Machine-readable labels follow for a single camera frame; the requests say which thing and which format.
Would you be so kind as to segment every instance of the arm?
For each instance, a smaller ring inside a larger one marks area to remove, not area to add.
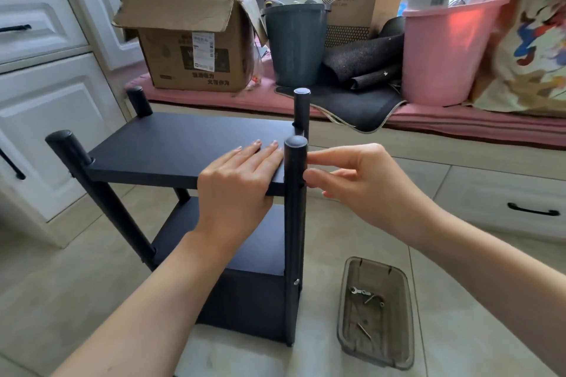
[[[195,230],[54,377],[173,375],[214,284],[272,206],[265,192],[283,153],[276,142],[260,146],[228,152],[201,173]]]
[[[310,152],[305,180],[424,253],[548,367],[566,375],[566,276],[442,210],[380,145]]]

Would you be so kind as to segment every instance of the pink bucket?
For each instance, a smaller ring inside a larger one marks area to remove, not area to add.
[[[403,97],[428,106],[464,102],[499,9],[508,2],[405,10]]]

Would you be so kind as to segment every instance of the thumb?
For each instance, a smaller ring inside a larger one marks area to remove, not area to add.
[[[341,176],[325,172],[324,170],[309,168],[303,173],[303,179],[311,188],[320,188],[329,192],[336,198],[343,196],[348,188],[350,181]]]

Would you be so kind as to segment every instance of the forearm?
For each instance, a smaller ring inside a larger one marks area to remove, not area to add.
[[[188,233],[162,265],[53,374],[167,376],[232,251]]]
[[[439,210],[413,246],[441,266],[559,375],[566,375],[566,276]]]

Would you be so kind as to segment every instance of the cabinet handle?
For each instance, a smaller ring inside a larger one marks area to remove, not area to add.
[[[4,151],[2,151],[1,148],[0,148],[0,156],[1,156],[2,158],[4,158],[4,161],[5,161],[5,162],[8,163],[8,166],[10,166],[12,169],[14,169],[14,172],[16,172],[16,177],[17,177],[19,180],[22,181],[22,180],[25,179],[24,172],[22,172],[22,171],[18,168],[18,166],[16,166],[16,165],[14,164],[14,162],[10,159],[10,157],[8,157],[8,156],[4,153]]]
[[[519,210],[520,212],[534,213],[537,215],[560,216],[560,212],[558,210],[549,210],[548,212],[541,212],[539,210],[523,209],[522,207],[519,207],[515,203],[507,203],[507,207],[509,207],[509,209],[511,210]]]
[[[4,31],[20,31],[20,30],[29,30],[32,26],[29,24],[22,24],[21,26],[11,26],[11,27],[0,27],[0,33]]]

